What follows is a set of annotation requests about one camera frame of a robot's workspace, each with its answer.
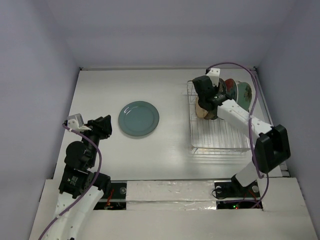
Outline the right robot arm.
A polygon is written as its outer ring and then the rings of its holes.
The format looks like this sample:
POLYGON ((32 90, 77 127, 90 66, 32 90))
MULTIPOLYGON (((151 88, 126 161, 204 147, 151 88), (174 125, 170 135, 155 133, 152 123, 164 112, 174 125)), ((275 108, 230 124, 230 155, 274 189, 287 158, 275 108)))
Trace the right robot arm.
POLYGON ((192 84, 198 95, 198 105, 213 112, 249 138, 252 160, 231 178, 230 190, 242 196, 249 185, 290 158, 291 150, 287 129, 279 124, 272 126, 244 110, 227 93, 220 93, 210 77, 194 78, 192 84))

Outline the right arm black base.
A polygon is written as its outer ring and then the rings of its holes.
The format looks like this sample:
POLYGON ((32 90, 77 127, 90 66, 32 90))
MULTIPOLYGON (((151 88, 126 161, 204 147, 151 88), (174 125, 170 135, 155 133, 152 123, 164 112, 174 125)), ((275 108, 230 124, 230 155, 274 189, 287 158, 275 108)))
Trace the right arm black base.
POLYGON ((235 186, 229 181, 215 182, 212 193, 218 200, 227 198, 244 199, 245 197, 259 198, 261 196, 260 189, 256 181, 246 187, 235 186))

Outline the beige bird pattern plate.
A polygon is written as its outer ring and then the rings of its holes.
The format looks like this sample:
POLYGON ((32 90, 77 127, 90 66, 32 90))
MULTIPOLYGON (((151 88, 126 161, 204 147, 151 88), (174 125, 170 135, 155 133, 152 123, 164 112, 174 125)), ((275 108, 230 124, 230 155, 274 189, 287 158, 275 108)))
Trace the beige bird pattern plate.
POLYGON ((198 118, 209 120, 209 112, 199 105, 199 97, 197 96, 195 99, 195 112, 198 118))

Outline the dark brown patterned plate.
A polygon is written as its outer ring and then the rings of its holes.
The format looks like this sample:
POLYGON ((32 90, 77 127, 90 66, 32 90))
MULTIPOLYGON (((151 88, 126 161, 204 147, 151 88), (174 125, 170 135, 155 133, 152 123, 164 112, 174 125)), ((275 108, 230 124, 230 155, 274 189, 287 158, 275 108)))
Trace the dark brown patterned plate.
MULTIPOLYGON (((218 84, 218 87, 219 87, 219 93, 220 94, 225 94, 226 93, 226 83, 225 81, 220 78, 219 79, 219 84, 218 84)), ((213 111, 209 111, 206 116, 204 117, 205 120, 215 120, 217 118, 217 116, 214 114, 213 111)))

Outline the light blue plate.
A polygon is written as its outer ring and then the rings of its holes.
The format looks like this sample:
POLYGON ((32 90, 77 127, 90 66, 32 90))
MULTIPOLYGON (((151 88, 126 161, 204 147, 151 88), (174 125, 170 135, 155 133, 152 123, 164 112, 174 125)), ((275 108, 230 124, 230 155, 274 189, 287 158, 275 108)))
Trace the light blue plate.
POLYGON ((160 114, 157 108, 146 101, 133 101, 125 105, 119 115, 120 130, 131 137, 144 137, 158 126, 160 114))

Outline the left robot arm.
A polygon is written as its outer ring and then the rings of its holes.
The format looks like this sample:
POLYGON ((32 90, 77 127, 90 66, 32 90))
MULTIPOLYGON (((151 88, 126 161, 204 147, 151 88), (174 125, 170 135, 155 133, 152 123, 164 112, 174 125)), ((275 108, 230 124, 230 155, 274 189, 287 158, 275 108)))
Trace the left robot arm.
POLYGON ((40 236, 41 240, 78 240, 94 207, 111 193, 110 176, 101 173, 101 140, 112 134, 111 116, 84 123, 81 114, 69 116, 63 128, 80 136, 65 151, 62 178, 54 217, 40 236))

